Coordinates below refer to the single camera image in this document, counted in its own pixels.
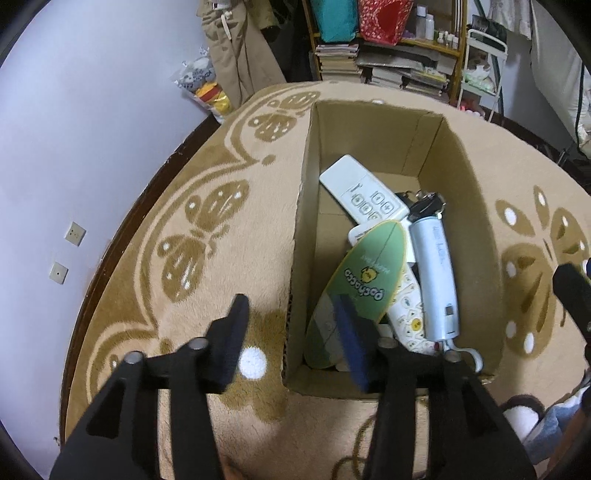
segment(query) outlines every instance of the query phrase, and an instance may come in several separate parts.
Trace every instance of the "white remote control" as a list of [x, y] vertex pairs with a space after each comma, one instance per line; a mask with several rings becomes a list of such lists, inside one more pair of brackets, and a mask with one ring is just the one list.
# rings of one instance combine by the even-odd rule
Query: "white remote control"
[[351, 155], [338, 159], [320, 182], [353, 220], [402, 220], [408, 207]]

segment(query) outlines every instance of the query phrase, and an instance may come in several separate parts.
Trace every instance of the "wall plate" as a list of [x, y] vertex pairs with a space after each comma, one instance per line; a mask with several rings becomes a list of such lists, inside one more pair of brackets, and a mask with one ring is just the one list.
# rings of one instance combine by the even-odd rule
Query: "wall plate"
[[49, 272], [49, 278], [62, 285], [66, 279], [67, 274], [68, 269], [66, 267], [64, 267], [61, 263], [54, 262], [53, 266], [51, 267], [51, 271]]
[[72, 224], [70, 225], [70, 228], [68, 229], [66, 236], [64, 238], [66, 240], [68, 240], [71, 244], [74, 244], [75, 246], [78, 247], [80, 245], [80, 243], [82, 242], [82, 239], [84, 238], [85, 233], [86, 233], [86, 230], [84, 230], [76, 222], [72, 222]]

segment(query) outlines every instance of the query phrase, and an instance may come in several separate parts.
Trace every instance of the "metal rack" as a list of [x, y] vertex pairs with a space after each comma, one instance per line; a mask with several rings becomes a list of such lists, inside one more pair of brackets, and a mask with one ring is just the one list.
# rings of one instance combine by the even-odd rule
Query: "metal rack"
[[[496, 91], [494, 93], [488, 92], [487, 90], [483, 90], [478, 88], [475, 85], [468, 83], [466, 80], [466, 71], [468, 68], [468, 58], [470, 57], [470, 48], [477, 48], [478, 50], [482, 50], [487, 52], [489, 55], [496, 57], [497, 59], [503, 60], [502, 68], [499, 71], [499, 82], [496, 86]], [[464, 59], [464, 69], [462, 71], [462, 81], [460, 82], [460, 94], [457, 100], [457, 108], [459, 109], [462, 102], [462, 95], [464, 90], [467, 92], [474, 93], [479, 96], [488, 96], [494, 98], [494, 103], [491, 108], [491, 114], [488, 117], [488, 121], [492, 120], [492, 115], [495, 112], [496, 106], [499, 103], [499, 97], [501, 95], [501, 88], [502, 88], [502, 81], [503, 81], [503, 72], [505, 71], [505, 65], [507, 63], [507, 44], [499, 40], [498, 38], [493, 37], [487, 33], [481, 32], [480, 30], [475, 30], [471, 28], [468, 30], [468, 35], [466, 37], [466, 55]]]

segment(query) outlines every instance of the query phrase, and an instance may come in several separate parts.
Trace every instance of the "white wall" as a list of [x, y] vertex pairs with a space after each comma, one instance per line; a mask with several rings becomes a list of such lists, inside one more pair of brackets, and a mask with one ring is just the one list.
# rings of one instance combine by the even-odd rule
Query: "white wall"
[[[491, 0], [480, 0], [480, 2], [485, 13], [488, 14]], [[474, 0], [470, 0], [468, 5], [468, 23], [471, 23], [472, 15], [477, 15], [478, 10]], [[509, 58], [502, 82], [505, 116], [526, 127], [559, 150], [568, 147], [572, 142], [571, 136], [535, 85], [530, 66], [531, 42], [523, 35], [509, 32], [507, 46]], [[481, 105], [490, 108], [492, 100], [485, 98]]]
[[[0, 68], [0, 419], [47, 476], [72, 328], [107, 244], [205, 114], [170, 76], [196, 0], [51, 0]], [[87, 229], [80, 247], [63, 237]], [[70, 271], [60, 286], [54, 260]]]

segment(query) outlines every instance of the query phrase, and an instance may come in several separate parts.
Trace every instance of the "small bottle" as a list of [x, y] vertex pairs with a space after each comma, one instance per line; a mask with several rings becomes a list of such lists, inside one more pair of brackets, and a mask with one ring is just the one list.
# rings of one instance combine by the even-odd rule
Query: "small bottle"
[[425, 20], [425, 39], [433, 41], [433, 35], [435, 33], [435, 19], [431, 14], [427, 14]]
[[427, 7], [424, 5], [417, 5], [417, 38], [425, 38], [425, 29], [427, 22]]

